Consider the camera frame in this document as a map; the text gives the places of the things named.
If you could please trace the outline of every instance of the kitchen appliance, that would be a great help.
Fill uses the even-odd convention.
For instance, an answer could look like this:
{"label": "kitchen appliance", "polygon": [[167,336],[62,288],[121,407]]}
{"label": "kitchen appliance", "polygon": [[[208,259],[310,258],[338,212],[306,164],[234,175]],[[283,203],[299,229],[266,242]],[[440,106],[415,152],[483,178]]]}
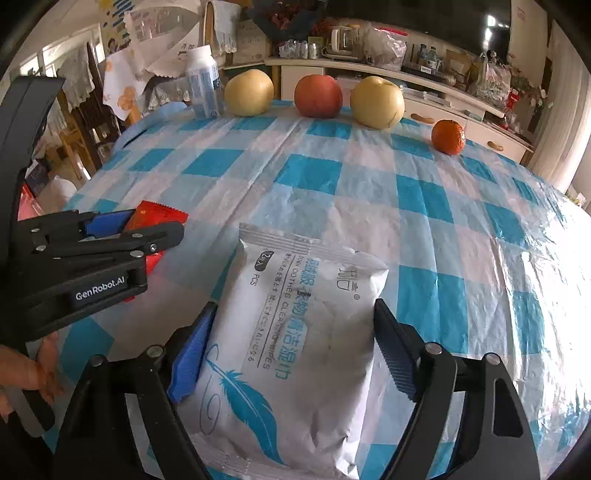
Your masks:
{"label": "kitchen appliance", "polygon": [[339,25],[330,34],[326,53],[333,56],[361,58],[358,25]]}

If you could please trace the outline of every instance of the blue gripper pad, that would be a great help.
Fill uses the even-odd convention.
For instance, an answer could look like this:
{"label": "blue gripper pad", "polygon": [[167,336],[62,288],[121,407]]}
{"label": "blue gripper pad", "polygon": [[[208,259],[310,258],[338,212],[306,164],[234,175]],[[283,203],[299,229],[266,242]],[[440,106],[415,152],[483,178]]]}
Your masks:
{"label": "blue gripper pad", "polygon": [[125,224],[134,214],[135,210],[121,210],[120,212],[102,213],[95,216],[86,224],[86,236],[102,238],[104,236],[121,233]]}
{"label": "blue gripper pad", "polygon": [[374,332],[396,388],[415,401],[415,375],[423,340],[412,326],[398,323],[382,299],[377,299],[374,307]]}
{"label": "blue gripper pad", "polygon": [[174,404],[179,403],[195,390],[216,308],[217,305],[213,302],[208,303],[197,320],[195,320],[195,323],[190,327],[186,327],[192,328],[193,331],[174,359],[170,385],[166,391],[169,399]]}

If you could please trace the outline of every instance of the checkered tablecloth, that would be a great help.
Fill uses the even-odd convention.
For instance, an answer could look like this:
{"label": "checkered tablecloth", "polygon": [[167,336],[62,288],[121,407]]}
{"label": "checkered tablecloth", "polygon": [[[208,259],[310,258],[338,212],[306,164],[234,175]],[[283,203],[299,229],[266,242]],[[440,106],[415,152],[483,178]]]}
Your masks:
{"label": "checkered tablecloth", "polygon": [[[411,120],[373,131],[345,109],[334,120],[313,120],[289,102],[254,118],[195,120],[186,111],[152,127],[68,208],[108,212],[153,200],[190,215],[185,237],[166,252],[146,293],[62,332],[67,386],[92,354],[138,355],[219,300],[238,223],[249,222],[380,257],[391,267],[382,296],[400,322],[452,353],[499,353],[546,477],[591,407],[584,360],[591,219],[511,160],[472,142],[450,157],[429,138],[430,127]],[[382,473],[412,409],[391,381],[382,391],[380,413],[366,416],[362,480]],[[447,466],[461,400],[454,398],[432,475]],[[149,453],[147,443],[138,446]],[[150,462],[146,468],[157,468],[148,455]]]}

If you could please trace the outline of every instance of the drawer handle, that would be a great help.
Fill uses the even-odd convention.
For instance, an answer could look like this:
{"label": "drawer handle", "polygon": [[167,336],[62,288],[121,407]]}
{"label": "drawer handle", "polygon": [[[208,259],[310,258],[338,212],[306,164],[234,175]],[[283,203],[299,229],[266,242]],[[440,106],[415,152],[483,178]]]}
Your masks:
{"label": "drawer handle", "polygon": [[422,122],[424,124],[427,125],[432,125],[435,123],[435,120],[433,120],[433,118],[430,118],[428,116],[420,116],[417,113],[413,113],[410,118],[412,118],[413,120],[416,120],[417,122]]}
{"label": "drawer handle", "polygon": [[493,150],[497,150],[497,152],[505,151],[505,147],[503,147],[503,145],[497,145],[494,142],[488,142],[488,146],[491,147]]}

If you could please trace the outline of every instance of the wet wipes package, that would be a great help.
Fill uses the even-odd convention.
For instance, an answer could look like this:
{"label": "wet wipes package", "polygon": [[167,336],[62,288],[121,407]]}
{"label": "wet wipes package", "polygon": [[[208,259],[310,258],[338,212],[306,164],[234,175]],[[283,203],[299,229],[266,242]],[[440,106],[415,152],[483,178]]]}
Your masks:
{"label": "wet wipes package", "polygon": [[202,459],[234,476],[358,478],[380,260],[240,225],[194,394]]}

